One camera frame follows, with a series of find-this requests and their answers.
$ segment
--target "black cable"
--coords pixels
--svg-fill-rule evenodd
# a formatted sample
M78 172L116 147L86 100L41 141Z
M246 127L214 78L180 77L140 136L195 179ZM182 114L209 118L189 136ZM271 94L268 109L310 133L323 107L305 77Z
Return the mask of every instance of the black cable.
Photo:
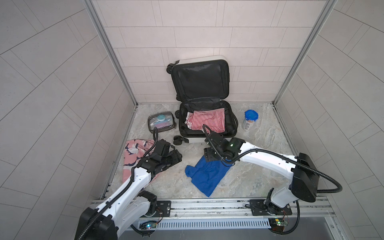
M152 147L150 147L149 149L148 149L148 151L146 151L145 153L144 153L144 155L142 156L142 158L143 157L145 157L154 147L155 147L155 145L156 145L156 143L157 143L157 139L159 138L159 132L158 132L158 130L157 130L157 128L155 127L154 129L153 129L153 138L154 138L154 143L153 143L153 145L152 145ZM83 231L81 232L81 234L79 235L79 237L77 238L77 240L83 240L83 239L85 239L85 236L86 236L86 234L89 232L89 230L91 229L91 227L98 221L98 219L101 217L101 215L103 214L103 212L105 212L109 207L111 207L112 206L112 204L115 202L115 201L117 201L128 189L129 189L129 187L132 185L132 183L133 183L133 181L134 181L134 178L135 178L135 172L134 172L134 170L135 170L135 168L136 168L136 166L134 166L134 167L132 167L131 168L131 177L130 177L130 180L129 180L129 183L126 185L126 187L121 191L121 192L119 192L119 194L118 195L116 195L111 201L107 201L106 202L106 205L105 205L105 207L103 207L102 209L101 209L101 211L100 212L98 212L90 221L89 221L89 223L88 223L88 225L83 229Z
M297 218L296 218L296 222L295 222L295 225L288 231L286 232L276 232L272 229L269 229L271 232L273 233L277 233L277 234L280 234L280 235L286 235L286 234L290 234L291 232L293 232L296 228L297 228L297 225L299 225L299 219L300 219L300 208L299 208L299 201L296 201L296 206L297 206Z
M250 152L265 152L265 153L271 154L271 155L273 155L275 157L279 157L279 158L281 158L284 161L293 163L293 164L295 164L295 165L297 165L297 166L299 166L301 168L304 168L304 169L306 169L308 171L311 171L311 172L313 172L313 173L315 173L315 174L317 174L317 175L327 179L328 181L332 182L334 185L336 185L335 189L320 189L320 190L317 190L317 193L336 193L336 192L341 192L343 190L343 187L341 186L340 183L338 183L336 180L334 180L332 177L326 175L325 173L322 173L322 172L320 172L318 170L315 170L313 168L308 167L307 165L298 163L298 162L296 162L294 160L291 160L291 159L289 159L289 158L287 158L285 156L282 156L282 155L280 155L278 153L275 153L275 152L272 152L272 151L269 151L269 150L266 150L266 149L261 149L261 148L249 149L249 150L243 152L242 154L240 154L239 156L235 157L234 159L232 159L231 162L235 162L235 161L239 160L241 157L247 155Z

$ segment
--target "suitcase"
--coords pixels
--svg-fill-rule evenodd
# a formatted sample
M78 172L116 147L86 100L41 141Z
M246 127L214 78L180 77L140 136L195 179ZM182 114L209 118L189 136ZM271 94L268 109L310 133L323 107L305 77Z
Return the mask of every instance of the suitcase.
M171 74L176 89L176 99L181 101L180 109L175 112L179 119L182 137L174 140L185 142L204 142L205 134L200 130L191 130L184 123L188 112L225 108L225 138L234 137L238 121L231 106L224 101L229 95L229 67L224 56L209 56L176 61L169 64L167 72Z

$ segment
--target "red striped shirt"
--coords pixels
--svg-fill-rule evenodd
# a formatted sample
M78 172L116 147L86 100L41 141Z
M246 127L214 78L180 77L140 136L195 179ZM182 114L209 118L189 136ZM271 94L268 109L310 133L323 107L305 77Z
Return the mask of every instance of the red striped shirt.
M215 132L225 131L225 109L218 108L208 111L194 111L187 114L185 124L191 130L202 130L203 124L210 127Z

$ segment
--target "pink floral cloth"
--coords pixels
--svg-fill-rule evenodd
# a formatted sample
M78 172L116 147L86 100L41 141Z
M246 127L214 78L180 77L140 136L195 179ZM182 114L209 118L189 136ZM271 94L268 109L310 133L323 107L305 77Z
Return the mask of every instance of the pink floral cloth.
M124 148L124 167L122 169L122 182L131 177L131 168L143 157L144 153L152 147L153 140L133 139L126 142Z

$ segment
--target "plastic bottle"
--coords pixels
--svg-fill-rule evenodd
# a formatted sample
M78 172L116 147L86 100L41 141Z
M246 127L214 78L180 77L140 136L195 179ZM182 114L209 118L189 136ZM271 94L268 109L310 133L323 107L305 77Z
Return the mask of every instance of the plastic bottle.
M259 118L259 114L254 110L245 111L244 121L243 121L243 129L248 131L251 125L256 122Z

